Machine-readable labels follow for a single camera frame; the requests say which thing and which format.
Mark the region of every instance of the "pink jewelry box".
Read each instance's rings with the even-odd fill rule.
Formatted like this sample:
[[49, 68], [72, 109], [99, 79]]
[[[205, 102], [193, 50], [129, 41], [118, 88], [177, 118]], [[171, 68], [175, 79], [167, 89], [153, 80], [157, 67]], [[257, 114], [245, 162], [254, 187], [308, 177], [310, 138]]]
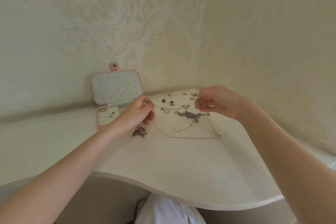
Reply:
[[94, 100], [102, 106], [96, 110], [98, 130], [113, 121], [133, 99], [142, 94], [137, 71], [119, 71], [117, 63], [111, 63], [110, 69], [111, 72], [96, 73], [92, 76]]

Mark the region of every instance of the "hand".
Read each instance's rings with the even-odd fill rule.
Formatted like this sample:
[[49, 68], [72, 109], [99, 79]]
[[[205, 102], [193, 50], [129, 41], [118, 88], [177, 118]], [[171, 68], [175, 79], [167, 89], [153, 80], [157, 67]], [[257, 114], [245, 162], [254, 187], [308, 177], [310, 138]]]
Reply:
[[127, 131], [136, 127], [140, 123], [150, 125], [154, 120], [154, 104], [145, 95], [140, 95], [134, 99], [129, 106], [113, 121], [122, 126]]
[[242, 99], [243, 97], [222, 85], [203, 87], [195, 101], [195, 108], [201, 112], [217, 112], [236, 120]]

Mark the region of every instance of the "right hand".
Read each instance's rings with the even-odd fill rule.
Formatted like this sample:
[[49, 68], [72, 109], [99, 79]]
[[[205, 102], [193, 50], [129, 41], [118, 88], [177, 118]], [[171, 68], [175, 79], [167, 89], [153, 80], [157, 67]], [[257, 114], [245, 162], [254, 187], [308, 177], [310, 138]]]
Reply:
[[236, 120], [242, 99], [239, 94], [223, 85], [203, 87], [195, 101], [195, 108], [201, 112], [217, 112]]

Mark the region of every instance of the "curved desk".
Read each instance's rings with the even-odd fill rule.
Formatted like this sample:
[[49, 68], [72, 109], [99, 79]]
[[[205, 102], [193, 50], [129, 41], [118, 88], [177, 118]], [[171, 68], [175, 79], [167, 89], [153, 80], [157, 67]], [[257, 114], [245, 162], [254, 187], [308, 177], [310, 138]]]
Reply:
[[[152, 96], [154, 104], [188, 104], [195, 89]], [[193, 103], [190, 110], [194, 112]], [[189, 122], [155, 109], [156, 125], [171, 128]], [[183, 135], [209, 134], [207, 116]], [[211, 114], [221, 139], [178, 139], [147, 126], [146, 138], [132, 131], [117, 141], [92, 175], [122, 180], [186, 204], [213, 210], [259, 207], [283, 198], [244, 128], [235, 120]], [[26, 183], [70, 153], [96, 132], [95, 108], [58, 113], [0, 126], [0, 192]], [[301, 145], [332, 167], [336, 158], [303, 141]]]

